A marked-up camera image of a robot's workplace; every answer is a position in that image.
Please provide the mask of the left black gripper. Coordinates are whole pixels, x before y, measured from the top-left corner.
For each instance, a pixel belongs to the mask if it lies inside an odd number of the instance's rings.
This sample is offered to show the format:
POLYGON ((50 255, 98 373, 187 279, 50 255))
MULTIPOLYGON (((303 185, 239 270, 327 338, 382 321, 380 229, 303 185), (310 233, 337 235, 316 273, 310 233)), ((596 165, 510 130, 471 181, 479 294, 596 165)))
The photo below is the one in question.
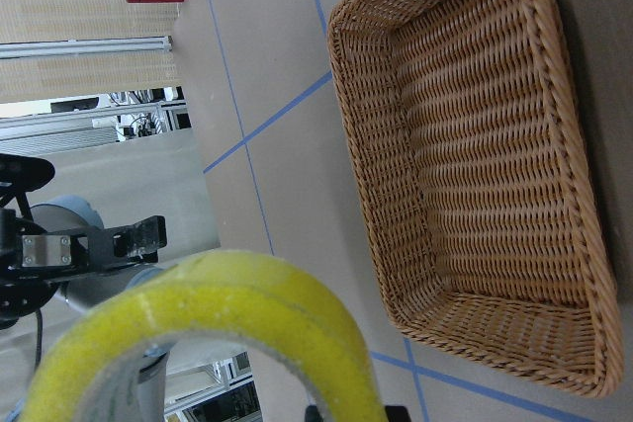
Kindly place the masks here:
POLYGON ((158 262, 166 222, 154 215, 112 228, 49 233, 10 209, 1 210, 1 321, 15 323, 48 303, 59 285, 84 273, 105 274, 158 262))

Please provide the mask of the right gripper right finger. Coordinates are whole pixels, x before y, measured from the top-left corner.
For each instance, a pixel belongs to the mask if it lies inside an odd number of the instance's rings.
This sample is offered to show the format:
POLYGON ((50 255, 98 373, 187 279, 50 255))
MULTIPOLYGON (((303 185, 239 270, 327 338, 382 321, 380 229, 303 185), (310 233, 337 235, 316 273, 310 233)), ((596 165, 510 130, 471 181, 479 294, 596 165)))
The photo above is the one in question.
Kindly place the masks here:
POLYGON ((385 413, 389 422, 409 422, 409 413, 404 406, 386 405, 385 413))

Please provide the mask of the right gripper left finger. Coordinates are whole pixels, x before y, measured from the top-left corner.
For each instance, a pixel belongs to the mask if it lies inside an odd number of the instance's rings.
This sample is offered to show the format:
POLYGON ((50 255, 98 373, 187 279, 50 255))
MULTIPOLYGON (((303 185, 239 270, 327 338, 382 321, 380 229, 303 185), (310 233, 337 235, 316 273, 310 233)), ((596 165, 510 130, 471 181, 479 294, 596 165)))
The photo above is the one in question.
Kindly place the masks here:
POLYGON ((318 408, 316 405, 309 405, 306 410, 305 410, 305 414, 304 414, 304 422, 323 422, 324 419, 322 418, 318 408))

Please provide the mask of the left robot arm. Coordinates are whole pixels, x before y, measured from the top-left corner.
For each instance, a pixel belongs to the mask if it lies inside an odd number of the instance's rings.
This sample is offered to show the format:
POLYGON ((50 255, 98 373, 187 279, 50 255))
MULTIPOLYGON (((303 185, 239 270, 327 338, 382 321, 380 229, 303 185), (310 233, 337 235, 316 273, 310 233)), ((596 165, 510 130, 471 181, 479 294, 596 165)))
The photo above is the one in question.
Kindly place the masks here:
POLYGON ((159 274, 158 251, 167 244, 162 216, 106 228, 86 207, 16 201, 11 208, 1 200, 1 327, 34 315, 38 359, 42 310, 53 297, 85 313, 159 274))

